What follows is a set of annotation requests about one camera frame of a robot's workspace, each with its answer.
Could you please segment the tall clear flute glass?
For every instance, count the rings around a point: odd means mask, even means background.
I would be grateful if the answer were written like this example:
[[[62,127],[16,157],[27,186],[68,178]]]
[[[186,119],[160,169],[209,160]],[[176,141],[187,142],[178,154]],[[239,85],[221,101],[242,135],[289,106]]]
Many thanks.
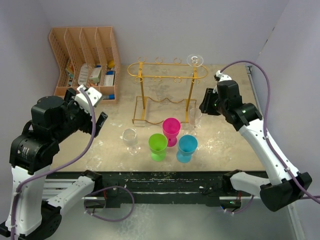
[[[186,63],[192,67],[193,73],[191,76],[188,76],[187,79],[191,79],[191,81],[197,82],[197,84],[200,83],[200,79],[198,78],[198,68],[201,67],[204,63],[204,59],[199,54],[190,54],[186,58]]]

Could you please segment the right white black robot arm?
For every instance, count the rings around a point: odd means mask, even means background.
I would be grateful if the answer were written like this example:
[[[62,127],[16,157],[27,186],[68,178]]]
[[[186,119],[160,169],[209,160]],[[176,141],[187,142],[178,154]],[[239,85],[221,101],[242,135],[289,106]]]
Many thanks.
[[[199,107],[203,114],[225,117],[249,143],[265,168],[267,177],[234,170],[223,175],[222,190],[228,196],[243,191],[261,198],[276,212],[300,200],[312,183],[308,172],[301,173],[283,154],[273,138],[264,130],[263,116],[252,103],[243,103],[238,84],[221,80],[215,88],[207,88]]]

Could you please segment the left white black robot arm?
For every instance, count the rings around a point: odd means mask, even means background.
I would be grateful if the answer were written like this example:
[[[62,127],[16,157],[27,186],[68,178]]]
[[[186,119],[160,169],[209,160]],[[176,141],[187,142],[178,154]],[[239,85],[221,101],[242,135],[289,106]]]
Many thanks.
[[[47,239],[77,201],[89,194],[101,194],[102,176],[86,170],[65,190],[43,199],[45,180],[54,173],[51,165],[60,143],[77,131],[90,134],[92,139],[99,135],[108,117],[104,112],[95,116],[94,109],[102,99],[97,89],[81,85],[67,89],[64,97],[42,97],[31,108],[31,120],[10,148],[13,186],[10,212],[0,226],[2,236]]]

